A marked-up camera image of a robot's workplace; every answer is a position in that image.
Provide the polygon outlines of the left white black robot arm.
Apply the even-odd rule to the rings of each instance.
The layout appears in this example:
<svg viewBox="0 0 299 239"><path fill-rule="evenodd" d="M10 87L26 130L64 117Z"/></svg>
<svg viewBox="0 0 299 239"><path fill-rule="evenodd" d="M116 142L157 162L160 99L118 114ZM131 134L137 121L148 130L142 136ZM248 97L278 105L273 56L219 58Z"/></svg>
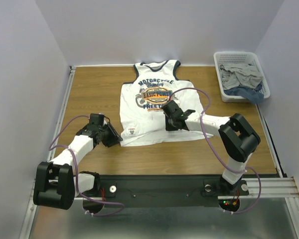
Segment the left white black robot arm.
<svg viewBox="0 0 299 239"><path fill-rule="evenodd" d="M33 202L37 206L69 209L75 197L87 200L101 194L100 204L105 203L106 189L96 172L78 170L80 161L100 143L112 147L122 141L104 114L90 114L88 123L75 134L69 145L56 144L55 138L49 150L63 151L48 162L41 162L36 170Z"/></svg>

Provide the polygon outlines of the white printed tank top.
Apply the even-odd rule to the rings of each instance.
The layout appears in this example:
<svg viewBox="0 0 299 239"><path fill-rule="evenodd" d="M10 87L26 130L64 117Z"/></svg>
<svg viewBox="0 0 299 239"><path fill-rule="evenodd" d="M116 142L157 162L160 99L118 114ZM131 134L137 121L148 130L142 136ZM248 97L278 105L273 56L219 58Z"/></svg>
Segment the white printed tank top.
<svg viewBox="0 0 299 239"><path fill-rule="evenodd" d="M165 129L165 114L161 107L168 100L174 100L183 111L203 111L194 85L176 77L180 65L178 60L134 65L136 79L123 83L120 94L122 147L204 139L200 131Z"/></svg>

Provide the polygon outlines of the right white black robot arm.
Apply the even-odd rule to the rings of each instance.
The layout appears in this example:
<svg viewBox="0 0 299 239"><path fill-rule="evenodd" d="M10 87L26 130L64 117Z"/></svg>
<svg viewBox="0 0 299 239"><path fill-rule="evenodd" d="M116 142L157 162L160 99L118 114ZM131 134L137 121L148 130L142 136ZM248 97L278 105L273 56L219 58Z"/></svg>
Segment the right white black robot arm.
<svg viewBox="0 0 299 239"><path fill-rule="evenodd" d="M216 150L212 149L225 167L219 188L224 194L234 192L246 171L247 162L261 142L259 135L247 120L241 114L217 117L204 112L198 113L195 110L183 111L175 101L165 103L162 110L165 114L167 131L199 131L204 136L211 134L221 138L229 159L225 163Z"/></svg>

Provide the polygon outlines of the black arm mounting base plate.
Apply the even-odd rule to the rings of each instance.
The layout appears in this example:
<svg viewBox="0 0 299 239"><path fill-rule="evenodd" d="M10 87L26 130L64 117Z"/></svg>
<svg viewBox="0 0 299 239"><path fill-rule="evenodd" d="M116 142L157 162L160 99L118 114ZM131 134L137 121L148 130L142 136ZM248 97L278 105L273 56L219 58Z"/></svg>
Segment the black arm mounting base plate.
<svg viewBox="0 0 299 239"><path fill-rule="evenodd" d="M241 179L231 186L220 175L102 175L104 193L90 194L95 199L105 197L113 209L152 207L218 207L224 199L227 205L234 197L249 195L247 182Z"/></svg>

